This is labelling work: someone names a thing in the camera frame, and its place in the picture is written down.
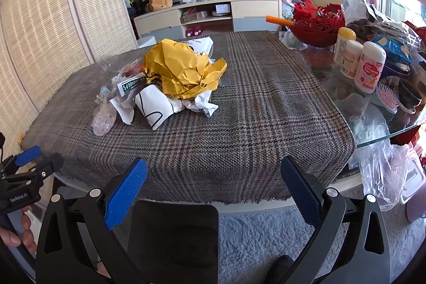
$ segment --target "human hand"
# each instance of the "human hand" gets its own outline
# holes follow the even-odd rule
[[[22,212],[27,212],[28,210],[29,207],[27,206],[22,209]],[[21,223],[25,230],[21,236],[22,240],[12,231],[3,228],[0,228],[0,237],[7,246],[17,247],[22,242],[27,247],[30,253],[35,253],[35,251],[37,250],[37,245],[34,242],[34,235],[30,230],[31,220],[25,213],[22,214]]]

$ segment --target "tv stand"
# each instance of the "tv stand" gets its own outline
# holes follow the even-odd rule
[[[229,4],[229,15],[215,17],[212,10],[218,4]],[[181,22],[182,13],[187,8],[195,7],[197,11],[207,11],[208,16],[188,23]],[[267,23],[267,15],[282,18],[281,0],[207,0],[174,5],[170,8],[154,11],[135,17],[135,26],[139,38],[154,36],[162,39],[183,39],[189,27],[202,26],[203,34],[219,32],[242,32],[252,30],[269,30],[277,32],[278,25]]]

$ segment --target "cardboard box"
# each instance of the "cardboard box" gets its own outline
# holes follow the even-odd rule
[[[230,4],[216,4],[216,12],[218,14],[230,13],[231,5]]]
[[[203,54],[205,52],[209,55],[209,58],[212,57],[213,40],[209,36],[207,38],[188,40],[184,43],[188,44],[188,46],[191,47],[194,52],[198,54]]]
[[[200,19],[203,19],[204,17],[207,17],[207,11],[199,11],[197,13],[183,15],[181,17],[181,23],[188,23],[191,21],[200,20]]]

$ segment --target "shelf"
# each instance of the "shelf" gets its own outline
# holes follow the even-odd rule
[[[203,17],[202,19],[182,23],[182,26],[186,26],[187,24],[211,22],[211,21],[219,21],[219,20],[232,20],[232,16],[207,16],[207,17]]]
[[[232,31],[233,31],[232,21],[225,21],[225,23],[221,22],[220,24],[212,22],[204,28],[202,35],[227,33]]]

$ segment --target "floor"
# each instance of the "floor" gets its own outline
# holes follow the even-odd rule
[[[66,198],[76,192],[62,188]],[[344,196],[359,198],[363,195],[361,186],[344,192]],[[410,224],[406,219],[405,206],[397,205],[391,211],[383,213],[389,248],[391,251],[391,281],[408,265],[418,247],[425,238],[425,219]],[[114,228],[114,233],[126,249],[128,241],[130,213],[121,226]],[[40,222],[33,221],[31,227],[38,238]],[[87,230],[80,229],[85,244],[93,261],[97,253],[88,241]],[[295,208],[284,208],[274,212],[251,213],[244,215],[219,216],[219,283],[220,284],[261,284],[271,264],[280,255],[288,254],[295,259],[306,245],[313,228],[307,225]],[[320,275],[330,271],[340,250],[346,226],[342,226],[333,247],[323,264]]]

